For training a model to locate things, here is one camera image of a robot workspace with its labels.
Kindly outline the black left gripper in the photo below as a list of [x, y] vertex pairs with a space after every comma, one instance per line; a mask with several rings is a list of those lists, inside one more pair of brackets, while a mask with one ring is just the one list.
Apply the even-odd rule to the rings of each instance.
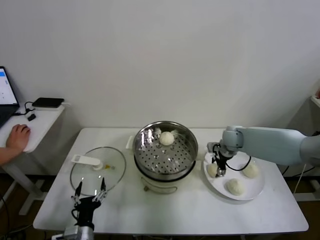
[[94, 226], [94, 211], [101, 206], [101, 202], [107, 196], [107, 187], [105, 178], [101, 180], [100, 191], [95, 196], [89, 196], [80, 199], [83, 182], [81, 181], [71, 197], [74, 208], [73, 218], [76, 220], [76, 226]]

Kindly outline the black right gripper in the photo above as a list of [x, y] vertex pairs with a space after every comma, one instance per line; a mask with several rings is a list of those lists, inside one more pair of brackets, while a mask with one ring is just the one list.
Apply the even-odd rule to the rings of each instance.
[[212, 153], [211, 163], [218, 165], [215, 177], [224, 177], [226, 174], [227, 161], [235, 155], [234, 151], [228, 150], [225, 146], [216, 147]]

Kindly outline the person's bare hand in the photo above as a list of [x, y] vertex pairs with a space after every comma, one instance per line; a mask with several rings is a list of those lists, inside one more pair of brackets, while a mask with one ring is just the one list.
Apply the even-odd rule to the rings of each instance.
[[27, 125], [14, 125], [6, 140], [6, 147], [18, 152], [22, 152], [29, 142], [30, 134], [31, 129]]

